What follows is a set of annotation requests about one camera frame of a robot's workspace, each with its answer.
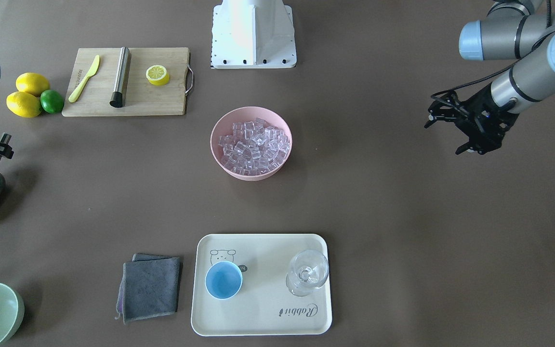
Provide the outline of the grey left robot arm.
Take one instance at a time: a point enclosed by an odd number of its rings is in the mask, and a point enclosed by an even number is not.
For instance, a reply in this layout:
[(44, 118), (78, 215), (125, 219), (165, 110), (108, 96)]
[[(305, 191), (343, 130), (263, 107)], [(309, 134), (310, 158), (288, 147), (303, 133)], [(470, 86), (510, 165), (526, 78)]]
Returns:
[(555, 13), (546, 4), (546, 13), (537, 14), (541, 0), (496, 0), (484, 20), (462, 28), (463, 59), (514, 62), (487, 76), (490, 83), (467, 100), (456, 87), (432, 95), (425, 128), (453, 123), (468, 138), (456, 154), (499, 149), (520, 113), (555, 94)]

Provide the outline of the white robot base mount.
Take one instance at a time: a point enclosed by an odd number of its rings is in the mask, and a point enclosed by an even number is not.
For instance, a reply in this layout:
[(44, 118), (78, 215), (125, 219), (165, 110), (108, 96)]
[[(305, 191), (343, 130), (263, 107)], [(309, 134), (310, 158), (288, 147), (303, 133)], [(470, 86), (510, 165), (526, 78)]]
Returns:
[(292, 8), (281, 0), (224, 0), (213, 8), (211, 32), (213, 69), (297, 65)]

